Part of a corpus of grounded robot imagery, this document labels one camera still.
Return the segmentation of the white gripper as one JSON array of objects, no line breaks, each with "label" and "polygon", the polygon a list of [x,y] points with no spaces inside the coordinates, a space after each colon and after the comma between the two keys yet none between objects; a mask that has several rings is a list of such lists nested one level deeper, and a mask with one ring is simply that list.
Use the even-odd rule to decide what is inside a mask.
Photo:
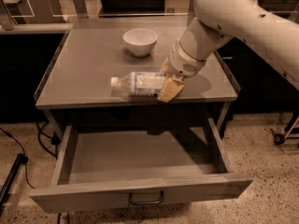
[{"label": "white gripper", "polygon": [[[205,61],[196,61],[186,54],[179,42],[171,49],[168,60],[165,60],[160,72],[184,77],[194,77],[206,64]],[[184,88],[184,82],[177,78],[168,77],[158,93],[157,99],[168,103],[174,99]]]}]

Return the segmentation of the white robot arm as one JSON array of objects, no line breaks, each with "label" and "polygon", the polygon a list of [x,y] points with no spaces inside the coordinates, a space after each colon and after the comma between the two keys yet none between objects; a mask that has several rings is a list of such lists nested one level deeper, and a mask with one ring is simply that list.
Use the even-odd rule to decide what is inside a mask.
[{"label": "white robot arm", "polygon": [[236,37],[299,88],[299,24],[272,14],[257,0],[193,0],[194,18],[174,44],[161,71],[158,99],[168,103],[209,55]]}]

